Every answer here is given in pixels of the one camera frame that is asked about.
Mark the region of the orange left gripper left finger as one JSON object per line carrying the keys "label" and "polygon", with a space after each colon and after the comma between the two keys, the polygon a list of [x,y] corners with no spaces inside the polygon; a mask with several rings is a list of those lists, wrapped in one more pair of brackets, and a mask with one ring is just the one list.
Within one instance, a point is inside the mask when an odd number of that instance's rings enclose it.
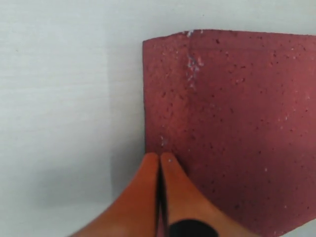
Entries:
{"label": "orange left gripper left finger", "polygon": [[158,224],[159,157],[145,154],[131,183],[96,219],[73,237],[155,237]]}

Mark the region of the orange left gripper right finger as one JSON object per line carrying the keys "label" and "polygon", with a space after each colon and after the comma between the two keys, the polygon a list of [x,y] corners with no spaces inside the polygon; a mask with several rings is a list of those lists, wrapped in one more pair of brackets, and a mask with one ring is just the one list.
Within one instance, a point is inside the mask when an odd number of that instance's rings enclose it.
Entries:
{"label": "orange left gripper right finger", "polygon": [[213,205],[172,153],[160,157],[168,237],[248,237],[249,230]]}

